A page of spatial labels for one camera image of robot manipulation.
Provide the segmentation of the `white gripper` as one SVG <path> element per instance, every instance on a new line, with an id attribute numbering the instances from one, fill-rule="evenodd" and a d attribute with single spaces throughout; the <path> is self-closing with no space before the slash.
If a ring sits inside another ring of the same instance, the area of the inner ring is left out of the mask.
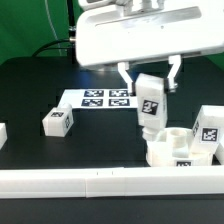
<path id="1" fill-rule="evenodd" d="M 168 91 L 182 57 L 224 51 L 224 0 L 78 0 L 76 55 L 85 67 L 117 64 L 127 84 L 129 63 L 165 60 L 171 66 Z"/>

